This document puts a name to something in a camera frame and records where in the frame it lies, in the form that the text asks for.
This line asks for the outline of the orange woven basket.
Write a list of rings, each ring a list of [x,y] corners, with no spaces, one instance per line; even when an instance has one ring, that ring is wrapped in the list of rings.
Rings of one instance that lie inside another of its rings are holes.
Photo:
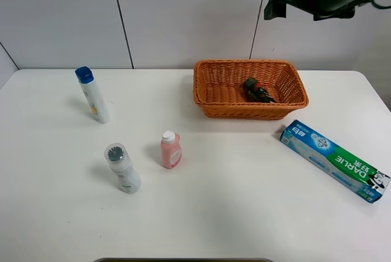
[[[297,69],[284,60],[201,60],[193,95],[211,118],[281,120],[309,104]]]

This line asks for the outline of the dark grey cosmetic tube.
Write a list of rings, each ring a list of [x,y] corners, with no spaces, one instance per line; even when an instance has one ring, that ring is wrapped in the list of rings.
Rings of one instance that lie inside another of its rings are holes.
[[[243,87],[248,94],[249,98],[261,103],[275,103],[275,99],[269,94],[269,92],[263,87],[257,79],[248,78],[245,80]]]

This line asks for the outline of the pink bottle white cap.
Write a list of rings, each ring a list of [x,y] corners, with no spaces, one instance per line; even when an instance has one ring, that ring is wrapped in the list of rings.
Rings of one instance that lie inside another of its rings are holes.
[[[173,131],[165,131],[161,137],[161,156],[163,166],[174,168],[181,160],[180,136]]]

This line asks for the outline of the white bottle with brush cap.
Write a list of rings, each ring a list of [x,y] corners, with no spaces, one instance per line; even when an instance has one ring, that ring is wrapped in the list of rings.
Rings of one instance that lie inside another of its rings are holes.
[[[141,178],[125,146],[120,143],[110,144],[104,151],[104,157],[117,176],[121,190],[127,194],[136,193],[141,187]]]

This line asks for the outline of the white bottle blue cap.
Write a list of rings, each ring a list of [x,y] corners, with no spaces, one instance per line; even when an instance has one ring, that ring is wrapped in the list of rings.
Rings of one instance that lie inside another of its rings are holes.
[[[91,69],[79,67],[75,70],[75,75],[96,121],[101,124],[108,123],[110,121],[109,111]]]

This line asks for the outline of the Darlie toothpaste box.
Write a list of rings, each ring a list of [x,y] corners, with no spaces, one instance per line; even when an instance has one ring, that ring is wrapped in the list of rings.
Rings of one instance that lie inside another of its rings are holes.
[[[280,141],[368,203],[378,201],[390,177],[345,150],[299,120],[294,120]]]

